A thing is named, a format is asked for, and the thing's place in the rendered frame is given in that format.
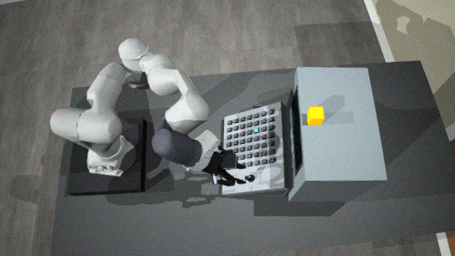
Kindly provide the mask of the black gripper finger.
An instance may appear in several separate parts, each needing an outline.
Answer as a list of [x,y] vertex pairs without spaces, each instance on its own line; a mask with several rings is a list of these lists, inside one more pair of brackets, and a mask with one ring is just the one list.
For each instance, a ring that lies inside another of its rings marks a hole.
[[220,166],[218,167],[218,169],[221,171],[221,173],[219,175],[221,177],[225,178],[226,180],[223,180],[223,179],[221,179],[221,178],[219,178],[217,176],[214,176],[214,174],[213,174],[214,181],[212,181],[212,184],[219,184],[220,183],[221,185],[230,187],[230,186],[234,186],[235,183],[237,183],[237,184],[245,184],[246,183],[245,181],[243,181],[241,179],[233,177],[231,174],[226,172],[226,170],[221,168]]
[[[218,146],[215,151],[217,151],[220,155],[225,154],[225,152],[226,152],[226,150],[224,150],[221,146]],[[237,160],[237,168],[246,169],[246,167],[244,165],[238,163],[238,160]]]

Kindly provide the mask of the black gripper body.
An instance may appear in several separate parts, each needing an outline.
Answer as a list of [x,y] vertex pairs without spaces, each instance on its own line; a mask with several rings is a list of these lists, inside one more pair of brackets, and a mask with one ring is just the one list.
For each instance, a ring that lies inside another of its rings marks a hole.
[[220,155],[217,151],[214,151],[208,165],[202,170],[202,172],[206,172],[211,174],[211,176],[217,176],[221,173],[218,169],[219,162],[220,162]]

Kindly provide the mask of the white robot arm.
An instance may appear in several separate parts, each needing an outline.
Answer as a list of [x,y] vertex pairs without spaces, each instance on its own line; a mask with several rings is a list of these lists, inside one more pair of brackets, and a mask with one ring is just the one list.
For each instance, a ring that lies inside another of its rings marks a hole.
[[52,132],[89,149],[90,173],[121,177],[136,159],[135,147],[120,135],[122,124],[115,113],[121,92],[127,85],[139,90],[151,88],[161,96],[181,90],[180,100],[155,122],[151,144],[164,159],[183,163],[188,171],[202,171],[220,140],[209,130],[194,140],[188,136],[207,121],[210,110],[189,77],[175,68],[169,56],[153,54],[139,38],[122,42],[119,54],[125,67],[108,64],[87,91],[87,101],[94,107],[58,108],[51,115]]

